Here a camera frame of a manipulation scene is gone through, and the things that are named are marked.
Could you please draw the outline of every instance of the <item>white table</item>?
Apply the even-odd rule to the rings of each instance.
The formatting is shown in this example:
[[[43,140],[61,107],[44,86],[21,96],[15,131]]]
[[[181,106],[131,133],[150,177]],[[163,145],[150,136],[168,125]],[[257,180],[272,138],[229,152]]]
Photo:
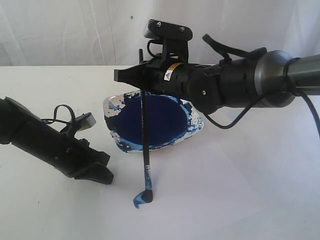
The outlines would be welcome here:
[[[194,137],[153,152],[154,201],[138,210],[132,199],[144,189],[142,156],[121,152],[103,118],[106,97],[134,89],[113,81],[114,68],[0,67],[0,98],[42,118],[59,104],[92,112],[97,124],[76,136],[111,155],[115,174],[108,186],[69,179],[0,145],[1,239],[319,239],[320,141],[302,99],[253,109],[229,130],[205,121]],[[320,98],[312,99],[320,110]],[[214,118],[228,123],[239,111],[220,109]],[[68,120],[68,112],[59,117]]]

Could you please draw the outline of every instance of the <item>warning label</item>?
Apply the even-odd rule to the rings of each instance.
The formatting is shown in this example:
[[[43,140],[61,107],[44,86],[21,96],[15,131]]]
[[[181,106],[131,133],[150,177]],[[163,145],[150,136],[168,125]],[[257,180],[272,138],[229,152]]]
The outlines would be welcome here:
[[[165,72],[165,75],[164,75],[164,80],[165,81],[170,81],[170,78],[171,78],[171,75],[173,73],[173,71],[175,70],[176,67],[178,67],[179,65],[183,64],[182,62],[176,62],[175,64],[172,64],[168,70]]]

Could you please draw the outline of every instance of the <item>white cloth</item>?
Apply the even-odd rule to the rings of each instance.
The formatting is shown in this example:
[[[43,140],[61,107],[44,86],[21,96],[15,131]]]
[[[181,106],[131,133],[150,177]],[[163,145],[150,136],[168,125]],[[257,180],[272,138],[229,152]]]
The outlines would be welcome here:
[[[221,59],[205,33],[246,51],[320,53],[319,0],[0,0],[0,65],[134,65],[150,18],[192,29],[192,63]]]

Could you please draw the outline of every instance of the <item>white backdrop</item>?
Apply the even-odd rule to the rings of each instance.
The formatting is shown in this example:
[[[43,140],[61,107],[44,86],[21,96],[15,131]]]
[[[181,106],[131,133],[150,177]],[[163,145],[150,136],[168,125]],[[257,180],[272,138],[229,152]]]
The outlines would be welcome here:
[[[205,33],[247,51],[320,53],[319,0],[0,0],[0,65],[134,65],[150,18],[192,29],[194,63],[220,59]]]

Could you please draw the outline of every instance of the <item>paint bowl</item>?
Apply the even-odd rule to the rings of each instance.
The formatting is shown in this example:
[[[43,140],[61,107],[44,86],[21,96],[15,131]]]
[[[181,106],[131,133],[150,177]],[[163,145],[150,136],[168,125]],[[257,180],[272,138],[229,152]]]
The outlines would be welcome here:
[[[149,149],[158,150],[190,138],[204,126],[191,104],[168,95],[146,92]],[[108,97],[104,119],[116,145],[126,153],[141,152],[142,118],[140,91]]]

